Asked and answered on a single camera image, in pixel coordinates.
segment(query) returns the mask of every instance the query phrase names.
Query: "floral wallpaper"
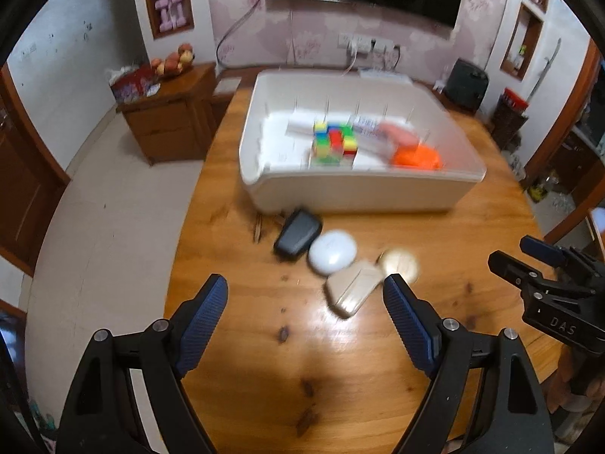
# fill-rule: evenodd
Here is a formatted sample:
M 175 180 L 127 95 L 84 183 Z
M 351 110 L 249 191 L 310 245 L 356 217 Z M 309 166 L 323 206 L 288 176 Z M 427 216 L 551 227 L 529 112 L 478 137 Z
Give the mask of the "floral wallpaper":
M 210 0 L 217 43 L 255 1 Z M 505 5 L 506 0 L 462 0 L 452 30 L 420 16 L 363 4 L 263 0 L 225 42 L 220 56 L 232 66 L 294 63 L 294 58 L 300 65 L 346 66 L 346 51 L 337 48 L 338 35 L 358 33 L 401 45 L 397 70 L 432 83 L 444 77 L 459 57 L 482 68 L 486 65 Z M 395 51 L 387 66 L 396 59 Z M 357 64 L 382 65 L 369 60 Z

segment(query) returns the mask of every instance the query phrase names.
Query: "rubik's cube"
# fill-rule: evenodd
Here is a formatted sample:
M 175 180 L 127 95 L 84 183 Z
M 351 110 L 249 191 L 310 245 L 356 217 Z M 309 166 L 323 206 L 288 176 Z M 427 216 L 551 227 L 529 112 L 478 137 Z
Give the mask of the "rubik's cube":
M 313 157 L 316 165 L 352 166 L 358 145 L 349 124 L 315 123 Z

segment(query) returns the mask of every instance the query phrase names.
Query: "cabinet drawer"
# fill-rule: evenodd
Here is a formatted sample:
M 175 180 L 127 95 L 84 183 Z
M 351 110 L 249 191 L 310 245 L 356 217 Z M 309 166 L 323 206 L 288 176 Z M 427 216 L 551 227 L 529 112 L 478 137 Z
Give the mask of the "cabinet drawer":
M 136 137 L 191 128 L 185 102 L 172 102 L 150 109 L 125 112 L 124 117 Z
M 137 137 L 138 145 L 149 161 L 203 159 L 203 151 L 192 129 L 178 129 Z

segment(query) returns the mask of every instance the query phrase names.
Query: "black speaker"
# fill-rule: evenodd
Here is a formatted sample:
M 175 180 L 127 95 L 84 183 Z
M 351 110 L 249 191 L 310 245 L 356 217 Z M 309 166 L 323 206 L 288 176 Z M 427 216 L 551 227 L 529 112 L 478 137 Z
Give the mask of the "black speaker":
M 488 74 L 473 63 L 458 60 L 445 86 L 444 94 L 454 104 L 477 112 L 488 89 Z

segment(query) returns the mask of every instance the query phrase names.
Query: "wall socket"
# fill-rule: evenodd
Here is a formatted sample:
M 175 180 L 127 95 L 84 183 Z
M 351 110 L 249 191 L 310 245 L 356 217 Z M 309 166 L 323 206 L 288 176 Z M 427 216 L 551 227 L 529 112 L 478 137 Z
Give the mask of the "wall socket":
M 340 34 L 338 35 L 338 48 L 346 50 L 351 42 L 357 43 L 359 53 L 378 54 L 391 53 L 395 43 L 382 37 L 363 36 L 362 34 Z

